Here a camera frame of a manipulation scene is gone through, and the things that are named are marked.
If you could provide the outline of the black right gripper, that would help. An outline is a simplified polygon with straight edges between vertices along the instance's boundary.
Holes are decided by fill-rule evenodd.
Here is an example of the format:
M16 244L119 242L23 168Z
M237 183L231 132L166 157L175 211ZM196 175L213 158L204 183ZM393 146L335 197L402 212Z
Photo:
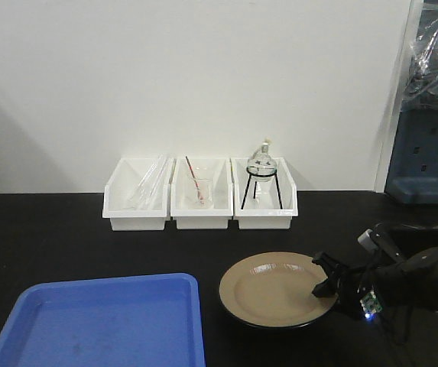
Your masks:
M349 269L348 265L336 260L327 252L317 252L313 256L312 263L319 265L326 275L342 274L340 279L327 278L316 284L312 290L312 294L318 298L338 296L336 311L353 320L366 320L359 300L371 290L375 292L383 307L381 298L377 295L374 283L365 268Z

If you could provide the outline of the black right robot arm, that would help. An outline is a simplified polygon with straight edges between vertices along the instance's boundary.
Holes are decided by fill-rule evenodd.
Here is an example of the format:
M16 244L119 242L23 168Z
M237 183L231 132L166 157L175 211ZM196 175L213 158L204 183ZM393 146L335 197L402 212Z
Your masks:
M379 249L365 264L353 267L319 252L312 263L326 274L312 294L317 298L336 296L338 310L354 320L372 320L386 307L438 310L438 247L391 263Z

